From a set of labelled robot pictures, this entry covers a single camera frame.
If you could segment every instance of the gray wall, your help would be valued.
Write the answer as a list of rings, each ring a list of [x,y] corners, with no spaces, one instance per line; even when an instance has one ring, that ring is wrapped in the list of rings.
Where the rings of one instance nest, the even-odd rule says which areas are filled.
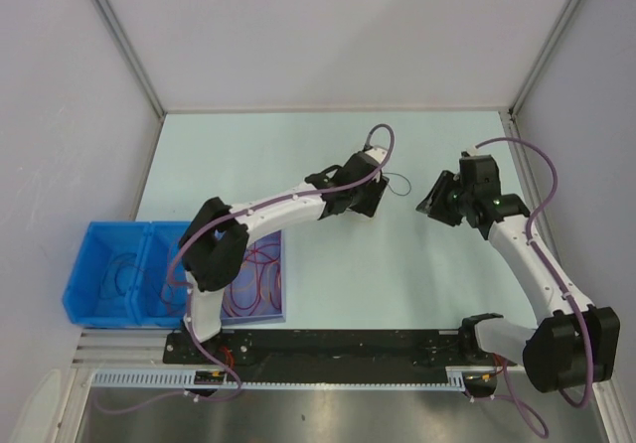
[[[549,219],[563,267],[597,305],[611,305],[621,318],[616,367],[633,410],[636,0],[584,1],[519,123],[559,170]],[[545,167],[535,169],[547,190]]]
[[[89,0],[0,0],[0,441],[80,329],[62,294],[91,220],[127,219],[159,122]]]

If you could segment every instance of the blue storage tray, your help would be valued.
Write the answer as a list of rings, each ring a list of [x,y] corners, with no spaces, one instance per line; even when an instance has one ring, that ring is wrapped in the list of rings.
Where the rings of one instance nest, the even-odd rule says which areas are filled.
[[[178,328],[186,310],[186,288],[168,286],[166,278],[188,225],[91,223],[63,298],[69,319],[84,327]],[[260,239],[245,258],[226,289],[223,324],[284,320],[281,233]],[[175,278],[185,281],[181,264]]]
[[[224,325],[284,320],[282,251],[280,231],[249,247],[237,279],[224,294]]]
[[[186,312],[186,288],[167,283],[168,265],[179,251],[179,239],[187,221],[156,221],[150,224],[148,242],[141,260],[142,272],[131,293],[131,307],[137,323],[144,327],[177,328]],[[181,264],[175,279],[185,281]]]
[[[92,222],[64,293],[69,319],[85,327],[133,327],[130,294],[137,282],[147,222]]]
[[[175,329],[180,325],[186,309],[186,289],[168,286],[167,270],[189,224],[187,221],[155,221],[150,225],[141,272],[130,295],[131,307],[140,326]],[[237,279],[226,289],[221,316],[223,324],[282,320],[281,233],[260,239],[245,256],[254,262],[244,262]],[[175,278],[185,281],[181,264],[175,271]],[[258,288],[260,299],[256,294]]]

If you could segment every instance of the orange wire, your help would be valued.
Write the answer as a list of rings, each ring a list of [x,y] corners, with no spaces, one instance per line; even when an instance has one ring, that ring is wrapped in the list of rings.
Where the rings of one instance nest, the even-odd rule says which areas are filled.
[[[495,372],[495,375],[498,375],[502,371],[504,371],[504,363],[502,362],[501,358],[497,354],[493,354],[493,359],[495,360],[495,369],[497,367],[500,367],[500,369]]]

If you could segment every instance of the light blue table surface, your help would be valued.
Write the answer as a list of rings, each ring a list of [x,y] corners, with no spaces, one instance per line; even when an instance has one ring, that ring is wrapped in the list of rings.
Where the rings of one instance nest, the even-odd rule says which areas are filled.
[[[411,194],[386,191],[369,221],[345,213],[286,229],[286,322],[258,326],[457,328],[485,312],[534,326],[520,285],[476,229],[415,211],[442,170],[458,169],[462,150],[503,134],[496,112],[169,114],[137,219],[191,220],[210,197],[232,204],[282,192],[344,165],[381,122],[397,138],[386,170],[406,175]],[[386,132],[375,142],[387,145]],[[521,194],[508,146],[487,152],[499,164],[502,191]],[[405,189],[399,177],[391,183]]]

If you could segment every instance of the metal frame edge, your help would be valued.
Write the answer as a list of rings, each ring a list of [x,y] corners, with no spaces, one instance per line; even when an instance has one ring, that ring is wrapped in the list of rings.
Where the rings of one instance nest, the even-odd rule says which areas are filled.
[[[114,40],[115,45],[123,55],[124,60],[130,67],[131,72],[141,86],[144,94],[146,95],[146,98],[148,99],[148,102],[150,103],[150,106],[157,114],[157,117],[159,117],[159,119],[163,119],[166,112],[161,105],[159,96],[152,86],[150,78],[148,77],[148,74],[141,64],[137,53],[135,53],[135,50],[132,47],[132,44],[130,43],[130,40],[128,39],[128,36],[126,35],[123,27],[121,26],[119,19],[115,15],[110,2],[108,0],[92,0],[92,2],[95,6],[95,9],[97,10],[97,13],[103,20],[106,29],[110,33],[110,36]]]
[[[553,52],[555,51],[560,38],[563,33],[567,29],[567,26],[570,24],[572,18],[574,17],[576,11],[578,11],[579,6],[581,5],[582,0],[566,0],[562,9],[560,10],[558,17],[555,21],[555,24],[551,28],[548,33],[548,37],[546,41],[542,45],[537,58],[533,62],[532,67],[530,68],[530,72],[524,79],[524,83],[522,84],[519,92],[515,96],[513,104],[511,106],[512,116],[515,117],[524,106],[524,102],[528,97],[528,94],[531,92],[535,83],[541,76],[542,71],[544,70],[546,64],[550,60]]]

